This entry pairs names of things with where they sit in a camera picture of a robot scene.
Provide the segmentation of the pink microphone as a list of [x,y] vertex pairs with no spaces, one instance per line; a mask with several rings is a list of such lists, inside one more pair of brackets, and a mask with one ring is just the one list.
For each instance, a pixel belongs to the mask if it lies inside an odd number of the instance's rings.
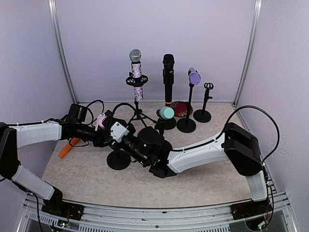
[[105,129],[105,126],[104,126],[104,121],[107,117],[105,115],[102,115],[100,114],[98,117],[97,117],[97,120],[96,120],[96,125],[95,125],[95,130],[97,131],[98,128],[101,128],[101,129]]

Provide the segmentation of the orange microphone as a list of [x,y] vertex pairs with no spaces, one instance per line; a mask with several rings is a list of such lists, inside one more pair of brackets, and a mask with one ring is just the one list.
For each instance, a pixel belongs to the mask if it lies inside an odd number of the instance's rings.
[[78,138],[73,138],[69,140],[69,142],[64,146],[64,148],[60,151],[58,157],[60,159],[64,158],[70,150],[79,142],[80,139]]

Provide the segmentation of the teal microphone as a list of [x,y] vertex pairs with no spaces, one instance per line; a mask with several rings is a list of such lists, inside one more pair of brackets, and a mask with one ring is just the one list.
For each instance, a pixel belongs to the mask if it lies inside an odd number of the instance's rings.
[[161,109],[158,109],[156,114],[161,119],[169,120],[169,119],[172,119],[174,117],[174,110],[169,106],[165,106]]

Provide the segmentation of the black desk stand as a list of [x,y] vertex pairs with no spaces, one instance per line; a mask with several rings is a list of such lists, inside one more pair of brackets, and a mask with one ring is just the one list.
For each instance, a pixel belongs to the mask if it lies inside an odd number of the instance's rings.
[[205,93],[202,109],[196,110],[193,115],[194,119],[200,123],[208,123],[211,120],[211,114],[206,110],[206,106],[208,100],[212,99],[212,97],[210,96],[210,91],[213,89],[213,83],[205,83],[204,88]]

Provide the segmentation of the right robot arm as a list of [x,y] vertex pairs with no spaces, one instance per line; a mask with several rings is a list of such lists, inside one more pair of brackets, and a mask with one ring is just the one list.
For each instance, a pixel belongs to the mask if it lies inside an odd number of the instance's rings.
[[131,124],[114,122],[95,127],[95,132],[113,149],[107,157],[108,166],[124,169],[131,158],[159,178],[176,176],[205,164],[231,161],[236,171],[247,180],[251,200],[231,206],[234,219],[253,217],[274,210],[273,198],[268,196],[267,172],[260,158],[258,139],[235,123],[228,123],[223,133],[209,140],[182,148],[172,148],[153,127],[146,127],[134,136]]

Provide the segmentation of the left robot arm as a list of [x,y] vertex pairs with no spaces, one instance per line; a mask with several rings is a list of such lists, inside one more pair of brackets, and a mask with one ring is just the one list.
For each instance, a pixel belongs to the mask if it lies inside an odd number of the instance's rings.
[[49,143],[73,138],[92,142],[94,146],[107,145],[103,131],[108,127],[109,116],[101,113],[96,126],[84,124],[87,107],[72,104],[69,113],[62,119],[50,118],[46,121],[25,124],[0,124],[0,175],[25,192],[31,192],[36,198],[43,199],[42,210],[52,215],[80,219],[78,204],[63,201],[63,193],[56,187],[43,181],[27,169],[18,159],[18,150],[29,145]]

